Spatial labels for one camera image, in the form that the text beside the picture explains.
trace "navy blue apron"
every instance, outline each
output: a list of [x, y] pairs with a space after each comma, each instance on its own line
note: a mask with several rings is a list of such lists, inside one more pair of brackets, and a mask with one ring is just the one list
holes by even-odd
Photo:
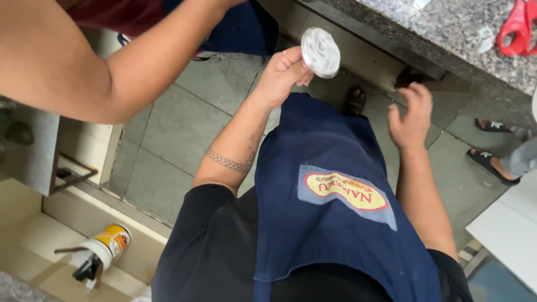
[[293, 93], [259, 151], [253, 301], [299, 267], [338, 263], [395, 302], [440, 301], [437, 267], [395, 198], [369, 121]]
[[[166, 13], [182, 0], [163, 0]], [[256, 0], [234, 6], [213, 29], [200, 50], [218, 53], [274, 54], [278, 43], [278, 23]]]

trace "man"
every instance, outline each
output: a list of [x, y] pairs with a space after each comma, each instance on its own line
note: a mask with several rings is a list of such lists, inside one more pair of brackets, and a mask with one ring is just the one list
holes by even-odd
[[[177, 79], [200, 45], [272, 55], [278, 25], [255, 0], [243, 2], [1, 1], [0, 95], [79, 120], [123, 123]], [[103, 60], [77, 25], [139, 37]]]
[[[362, 91], [344, 116], [307, 94], [300, 47], [277, 53], [214, 140], [186, 194], [153, 280], [153, 301], [472, 301], [434, 184], [425, 136], [431, 95], [413, 83], [390, 106], [397, 198]], [[260, 148], [271, 110], [279, 126]]]
[[475, 125], [485, 132], [513, 133], [524, 142], [509, 156], [501, 158], [480, 148], [468, 150], [468, 157], [501, 183], [508, 186], [517, 185], [524, 175], [537, 169], [537, 140], [533, 138], [531, 130], [482, 119], [475, 119]]

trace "apron logo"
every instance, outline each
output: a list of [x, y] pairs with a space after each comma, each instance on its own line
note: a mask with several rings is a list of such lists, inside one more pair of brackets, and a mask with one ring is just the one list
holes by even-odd
[[377, 211], [388, 207], [376, 189], [337, 172], [309, 173], [304, 177], [304, 184], [319, 197], [336, 194], [361, 211]]
[[296, 190], [303, 202], [324, 205], [336, 199], [358, 216], [387, 224], [397, 232], [394, 210], [386, 193], [366, 179], [301, 164]]

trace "gray granite counter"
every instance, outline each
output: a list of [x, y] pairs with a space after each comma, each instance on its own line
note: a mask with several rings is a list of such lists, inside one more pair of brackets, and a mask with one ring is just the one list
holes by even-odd
[[40, 290], [0, 271], [0, 301], [2, 302], [60, 302]]
[[514, 0], [431, 0], [421, 10], [412, 0], [322, 1], [481, 88], [473, 109], [479, 117], [536, 125], [530, 104], [537, 56], [508, 57], [496, 47], [478, 52], [482, 28], [495, 36]]

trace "sandal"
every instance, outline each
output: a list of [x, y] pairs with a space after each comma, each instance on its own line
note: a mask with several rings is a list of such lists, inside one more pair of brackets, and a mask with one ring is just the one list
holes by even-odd
[[472, 148], [466, 152], [466, 155], [474, 162], [476, 163], [480, 168], [487, 171], [489, 174], [496, 177], [498, 180], [500, 180], [501, 183], [508, 186], [514, 186], [520, 183], [520, 178], [515, 179], [514, 181], [511, 181], [505, 177], [503, 177], [490, 163], [490, 159], [494, 157], [494, 154], [490, 153], [489, 151], [484, 151], [478, 148]]
[[[359, 91], [359, 93], [357, 96], [355, 96], [354, 92], [357, 90]], [[360, 116], [364, 112], [366, 102], [367, 98], [364, 89], [358, 85], [352, 86], [347, 92], [345, 103], [343, 104], [341, 113], [344, 116], [350, 117]]]
[[504, 123], [500, 123], [497, 121], [489, 121], [487, 120], [487, 124], [485, 127], [483, 127], [480, 123], [480, 121], [485, 121], [481, 119], [475, 119], [474, 124], [477, 127], [477, 129], [485, 132], [509, 132], [511, 133], [510, 127], [507, 128], [507, 125]]

